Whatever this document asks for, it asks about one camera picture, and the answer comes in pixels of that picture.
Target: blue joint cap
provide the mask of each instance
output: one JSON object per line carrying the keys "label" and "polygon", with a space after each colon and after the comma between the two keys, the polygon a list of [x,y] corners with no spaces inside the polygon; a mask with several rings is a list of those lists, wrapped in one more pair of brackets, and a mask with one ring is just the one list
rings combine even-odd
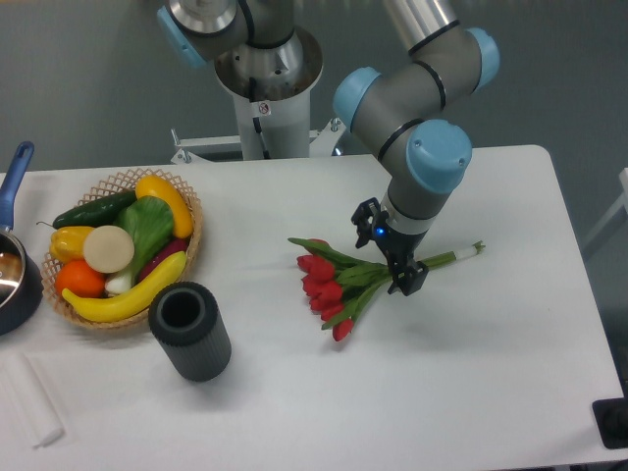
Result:
{"label": "blue joint cap", "polygon": [[478,86],[475,88],[477,90],[489,83],[497,75],[499,70],[499,49],[497,49],[497,44],[493,38],[483,29],[471,27],[467,31],[473,34],[475,40],[478,41],[480,54],[482,55],[482,72],[480,73]]}
{"label": "blue joint cap", "polygon": [[362,98],[381,74],[371,67],[358,69],[342,81],[334,94],[334,111],[351,131]]}
{"label": "blue joint cap", "polygon": [[183,59],[183,61],[194,69],[199,69],[207,65],[207,61],[200,57],[196,49],[189,43],[185,35],[181,32],[173,18],[166,10],[166,7],[161,7],[157,11],[157,22],[159,26],[166,34],[168,42],[175,48],[177,55]]}
{"label": "blue joint cap", "polygon": [[471,151],[465,131],[445,120],[430,120],[410,135],[405,159],[419,184],[433,193],[448,194],[462,182]]}

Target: gray floor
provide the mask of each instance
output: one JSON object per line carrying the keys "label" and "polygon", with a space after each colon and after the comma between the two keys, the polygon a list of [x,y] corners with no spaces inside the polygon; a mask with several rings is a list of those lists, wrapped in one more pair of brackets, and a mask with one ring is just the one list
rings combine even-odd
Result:
{"label": "gray floor", "polygon": [[[348,73],[367,65],[391,72],[407,57],[381,1],[295,3],[298,22],[325,56],[312,93],[312,127],[320,129]],[[582,239],[619,195],[617,175],[628,167],[628,2],[451,3],[465,26],[495,38],[502,61],[496,80],[445,118],[476,147],[545,147]],[[180,137],[236,134],[230,98],[213,71],[189,70],[171,53],[155,22],[159,6],[0,2],[0,172],[24,139],[37,147],[31,168],[48,170],[167,163],[172,127]],[[627,242],[628,225],[587,265],[617,358],[628,346]]]}

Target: purple eggplant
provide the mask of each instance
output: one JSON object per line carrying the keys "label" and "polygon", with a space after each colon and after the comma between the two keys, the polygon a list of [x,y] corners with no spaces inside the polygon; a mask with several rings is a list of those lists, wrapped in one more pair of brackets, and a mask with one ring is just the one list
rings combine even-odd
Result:
{"label": "purple eggplant", "polygon": [[170,241],[161,251],[155,255],[150,262],[148,262],[144,268],[139,272],[139,277],[137,278],[137,282],[141,282],[144,278],[148,276],[150,272],[152,272],[157,265],[159,265],[162,261],[164,261],[169,255],[172,255],[176,252],[185,252],[187,250],[187,242],[182,238],[175,238]]}

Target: cooking pot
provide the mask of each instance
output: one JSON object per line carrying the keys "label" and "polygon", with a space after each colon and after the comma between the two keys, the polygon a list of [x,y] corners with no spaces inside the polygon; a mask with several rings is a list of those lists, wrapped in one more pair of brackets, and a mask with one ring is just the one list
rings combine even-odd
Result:
{"label": "cooking pot", "polygon": [[11,234],[16,194],[34,152],[22,142],[0,186],[0,336],[23,324],[41,301],[41,275],[22,243]]}

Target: wicker basket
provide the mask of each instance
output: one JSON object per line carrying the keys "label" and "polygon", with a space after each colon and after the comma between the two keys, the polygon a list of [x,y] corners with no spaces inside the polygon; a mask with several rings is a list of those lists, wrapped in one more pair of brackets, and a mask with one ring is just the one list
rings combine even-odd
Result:
{"label": "wicker basket", "polygon": [[[189,274],[191,265],[194,261],[194,257],[199,247],[203,227],[203,213],[201,210],[200,200],[196,196],[193,188],[189,186],[186,182],[184,182],[181,177],[174,177],[172,174],[163,172],[161,170],[153,171],[147,169],[131,169],[126,171],[125,173],[120,172],[117,175],[109,176],[107,180],[100,181],[97,186],[93,186],[91,188],[91,191],[87,193],[81,201],[78,202],[77,206],[88,203],[89,201],[93,201],[103,196],[108,196],[113,193],[119,193],[124,190],[133,189],[139,179],[146,175],[157,175],[162,179],[170,182],[179,191],[191,212],[194,227],[192,236],[189,240],[189,245],[187,247],[187,263],[185,264],[182,275],[178,279],[178,281],[184,281]],[[52,305],[55,312],[63,316],[69,322],[88,329],[111,330],[134,326],[146,320],[148,316],[147,308],[141,312],[138,312],[134,316],[129,317],[128,319],[124,319],[118,322],[99,323],[83,319],[82,317],[80,317],[79,314],[77,314],[74,308],[68,302],[66,302],[66,300],[61,297],[55,290],[55,280],[62,266],[63,265],[59,260],[53,258],[50,253],[46,253],[46,255],[44,256],[43,264],[41,266],[43,295],[46,300]]]}

